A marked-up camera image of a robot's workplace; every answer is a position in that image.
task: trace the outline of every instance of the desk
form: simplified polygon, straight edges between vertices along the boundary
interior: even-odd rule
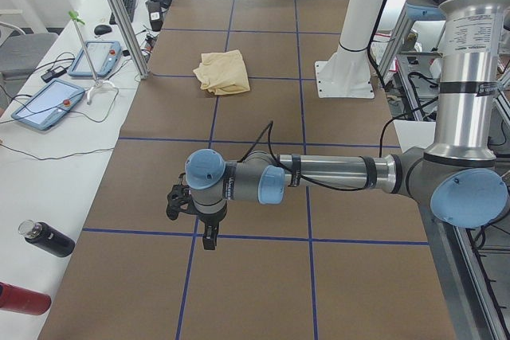
[[[95,39],[94,26],[108,24],[111,13],[106,0],[86,0],[79,12],[86,23],[83,28],[85,40]],[[143,25],[150,24],[144,0],[139,0],[133,21],[135,33],[143,30]],[[139,41],[144,36],[139,34]],[[121,41],[125,49],[116,25],[102,39]],[[77,54],[79,49],[76,30],[69,23],[42,63],[55,60],[64,51]],[[119,68],[124,60],[120,59],[116,67]],[[34,94],[38,91],[44,85],[41,74],[33,74],[20,93]],[[92,80],[70,79],[67,75],[61,79],[84,88],[93,84]],[[120,92],[110,116],[103,123],[93,123],[84,116],[73,114],[66,116],[57,127],[47,132],[33,131],[16,122],[4,123],[0,124],[0,139],[9,147],[40,157],[114,147],[139,83],[132,62],[126,64],[112,81]],[[102,119],[114,95],[112,91],[98,92],[93,97],[92,105],[88,106],[82,100],[74,111]],[[0,121],[9,120],[10,114],[17,107],[18,103],[13,102]],[[111,152],[103,152],[40,162],[0,147],[1,281],[42,291],[54,298],[69,258],[56,258],[27,244],[17,232],[18,225],[25,219],[45,221],[77,240],[110,156]],[[46,317],[47,314],[30,316],[0,311],[0,337],[9,340],[34,339]]]

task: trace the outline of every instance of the computer mouse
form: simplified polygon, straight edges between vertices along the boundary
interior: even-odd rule
[[[106,24],[96,25],[94,29],[94,34],[97,36],[104,35],[105,33],[109,33],[112,31],[112,27]]]

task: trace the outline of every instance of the brown cardboard surface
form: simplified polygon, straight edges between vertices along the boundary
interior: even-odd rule
[[[313,338],[308,243],[220,239],[194,253],[182,340]]]
[[[294,0],[236,0],[232,29],[243,31],[296,32]],[[261,18],[270,13],[275,18]]]
[[[84,226],[192,233],[194,217],[167,218],[167,194],[186,158],[207,143],[119,140]]]
[[[215,143],[213,149],[224,159],[235,160],[242,157],[250,145]],[[255,150],[268,152],[267,145],[258,145]],[[300,146],[273,145],[273,150],[281,154],[302,154]],[[259,205],[247,201],[229,201],[228,213],[220,225],[221,234],[250,236],[308,237],[308,219],[304,188],[287,187],[284,200],[279,205]]]
[[[120,137],[208,140],[215,104],[196,78],[149,76],[139,85]]]
[[[379,144],[384,124],[391,118],[382,89],[374,99],[321,99],[315,81],[304,81],[307,143]],[[398,145],[393,125],[386,129],[385,145]]]
[[[342,32],[349,0],[296,0],[300,32]]]
[[[316,61],[328,61],[338,49],[340,34],[300,33],[301,76],[316,78]]]
[[[163,28],[228,29],[233,0],[174,0]]]
[[[225,52],[226,32],[162,31],[149,61],[157,75],[194,76],[202,53]]]
[[[324,340],[455,339],[426,246],[315,243]]]
[[[308,147],[308,154],[377,156],[376,149]],[[416,202],[381,190],[337,192],[310,188],[314,238],[427,241]]]
[[[324,31],[340,31],[347,0],[296,1],[300,30],[310,32],[299,46],[294,0],[235,0],[232,29],[258,32],[161,32],[154,74],[139,86],[42,339],[453,337],[411,200],[311,187],[286,188],[281,205],[230,201],[215,252],[202,249],[202,223],[195,233],[194,217],[165,214],[191,153],[211,144],[240,158],[270,119],[277,153],[302,154],[305,133],[307,154],[377,155],[390,118],[384,91],[319,99],[315,81],[303,80],[336,51],[339,34]],[[227,29],[232,5],[175,0],[165,27]],[[217,99],[192,70],[227,42],[241,50],[252,90]],[[397,142],[391,127],[385,144]]]
[[[294,33],[231,32],[228,50],[233,49],[241,51],[248,76],[293,79],[299,76]]]
[[[81,233],[40,340],[175,336],[191,238]]]
[[[252,142],[273,120],[273,141],[302,143],[299,81],[249,82],[251,91],[220,98],[213,139]]]

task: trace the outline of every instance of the yellow cloth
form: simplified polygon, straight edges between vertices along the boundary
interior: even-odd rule
[[[202,63],[193,73],[200,80],[200,89],[216,96],[249,91],[245,62],[238,49],[224,53],[203,53]]]

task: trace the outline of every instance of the screen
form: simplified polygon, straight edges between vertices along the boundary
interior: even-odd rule
[[[51,87],[47,88],[43,93],[34,99],[18,112],[18,119],[25,119],[32,123],[42,124],[53,113],[64,113],[58,106],[64,100],[69,100],[75,95],[79,95],[80,91],[67,84],[55,81]]]
[[[92,41],[87,43],[88,55],[90,56],[90,60],[92,61],[92,65],[94,65],[96,72],[100,72],[100,70],[103,68],[104,62],[108,58],[111,47],[112,43],[103,43],[101,41]],[[80,56],[80,61],[78,61],[78,65],[76,68],[74,68],[73,71],[86,73],[91,72],[90,65],[88,65],[87,57],[85,57],[85,54]]]

